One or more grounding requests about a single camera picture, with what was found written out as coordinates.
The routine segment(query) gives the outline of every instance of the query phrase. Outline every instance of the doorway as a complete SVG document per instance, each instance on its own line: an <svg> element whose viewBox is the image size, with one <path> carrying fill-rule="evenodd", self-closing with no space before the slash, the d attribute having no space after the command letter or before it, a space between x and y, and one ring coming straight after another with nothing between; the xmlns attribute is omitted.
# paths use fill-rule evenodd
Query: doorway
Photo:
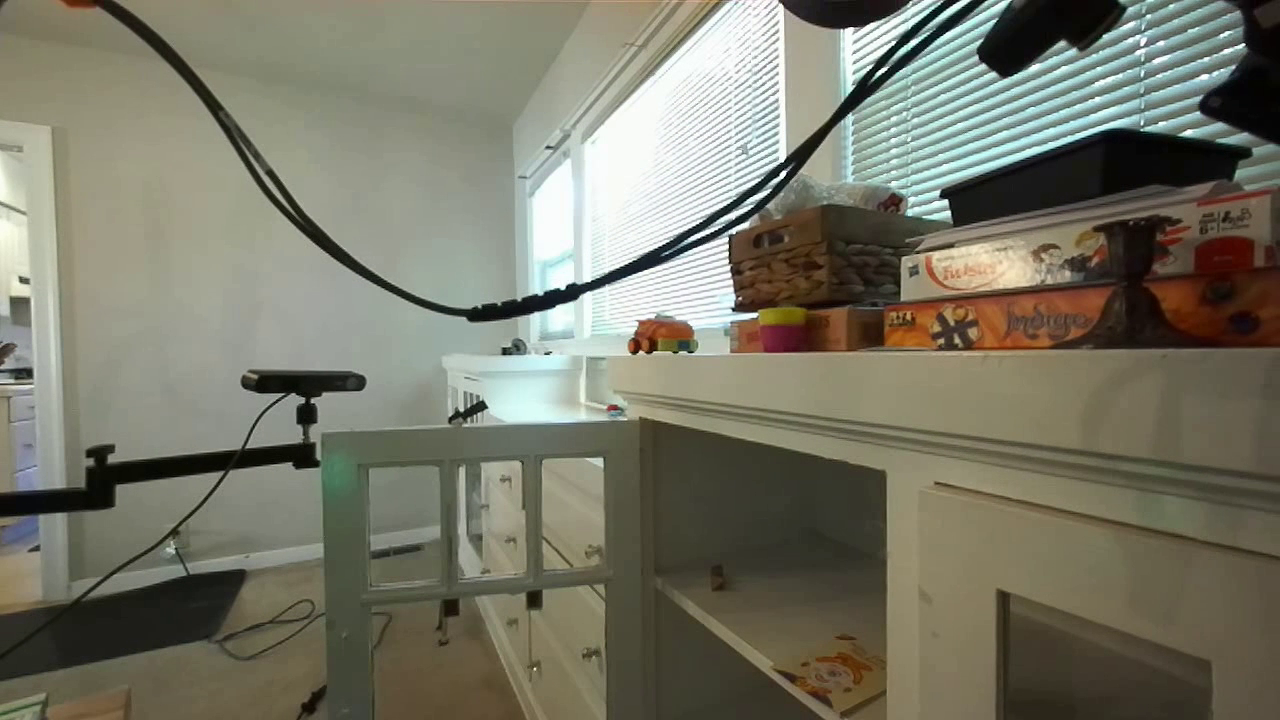
<svg viewBox="0 0 1280 720"><path fill-rule="evenodd" d="M0 122L0 492L64 487L52 131ZM0 613L69 597L69 522L0 522Z"/></svg>

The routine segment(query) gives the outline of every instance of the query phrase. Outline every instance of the cabinet shelf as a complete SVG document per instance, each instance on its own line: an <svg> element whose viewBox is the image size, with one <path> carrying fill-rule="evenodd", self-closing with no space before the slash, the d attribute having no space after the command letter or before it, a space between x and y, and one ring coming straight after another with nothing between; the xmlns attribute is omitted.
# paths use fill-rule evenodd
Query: cabinet shelf
<svg viewBox="0 0 1280 720"><path fill-rule="evenodd" d="M723 591L711 587L711 570L666 573L658 576L658 591L805 707L839 720L839 712L792 690L782 668L820 653L838 638L857 638L886 659L886 561L805 535L718 566L730 573ZM886 695L847 716L881 720Z"/></svg>

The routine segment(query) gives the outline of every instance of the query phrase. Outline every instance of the cabinet door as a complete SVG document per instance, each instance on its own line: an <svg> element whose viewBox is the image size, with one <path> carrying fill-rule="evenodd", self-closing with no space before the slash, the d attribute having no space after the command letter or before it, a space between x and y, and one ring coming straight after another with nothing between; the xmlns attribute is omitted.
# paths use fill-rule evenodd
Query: cabinet door
<svg viewBox="0 0 1280 720"><path fill-rule="evenodd" d="M923 716L1259 720L1280 707L1280 561L935 487Z"/></svg>

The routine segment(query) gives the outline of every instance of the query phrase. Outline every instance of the toy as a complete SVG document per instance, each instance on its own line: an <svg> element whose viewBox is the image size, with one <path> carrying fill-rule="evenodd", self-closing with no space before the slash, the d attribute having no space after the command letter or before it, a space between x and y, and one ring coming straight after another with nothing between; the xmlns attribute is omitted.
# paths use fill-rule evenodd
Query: toy
<svg viewBox="0 0 1280 720"><path fill-rule="evenodd" d="M678 319L678 317L652 317L652 319L642 319L633 340L627 340L627 354L633 356L652 356L652 354L696 354L696 335L694 335L694 325Z"/></svg>

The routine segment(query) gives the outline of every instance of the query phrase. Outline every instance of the white door frame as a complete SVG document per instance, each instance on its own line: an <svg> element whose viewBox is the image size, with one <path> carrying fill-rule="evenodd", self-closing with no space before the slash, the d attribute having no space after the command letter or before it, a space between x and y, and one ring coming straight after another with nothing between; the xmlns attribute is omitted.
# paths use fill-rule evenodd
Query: white door frame
<svg viewBox="0 0 1280 720"><path fill-rule="evenodd" d="M41 487L69 487L69 405L60 335L60 257L55 257L55 185L52 128L0 122L0 146L21 149L28 166L28 242L32 242L32 369L37 369L37 465ZM72 591L69 518L41 518L46 599Z"/></svg>

